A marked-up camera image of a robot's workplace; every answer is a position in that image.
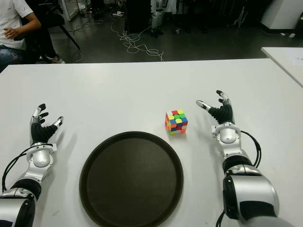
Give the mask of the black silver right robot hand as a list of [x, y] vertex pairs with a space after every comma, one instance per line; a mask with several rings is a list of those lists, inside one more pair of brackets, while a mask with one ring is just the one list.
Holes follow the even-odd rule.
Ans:
[[219, 124], [226, 122], [235, 124], [232, 104], [229, 97], [220, 90], [217, 90], [216, 93], [221, 97], [218, 99], [222, 104], [219, 108], [212, 107], [202, 100], [196, 100], [196, 104], [208, 112]]

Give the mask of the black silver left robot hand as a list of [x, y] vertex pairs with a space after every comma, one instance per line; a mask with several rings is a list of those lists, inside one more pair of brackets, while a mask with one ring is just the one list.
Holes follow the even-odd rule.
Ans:
[[37, 143], [47, 144], [49, 139], [56, 133], [56, 131], [63, 124], [64, 117], [60, 116], [53, 124], [49, 126], [42, 126], [45, 122], [45, 117], [49, 115], [48, 112], [43, 113], [46, 109], [45, 104], [40, 104], [35, 108], [30, 119], [30, 146]]

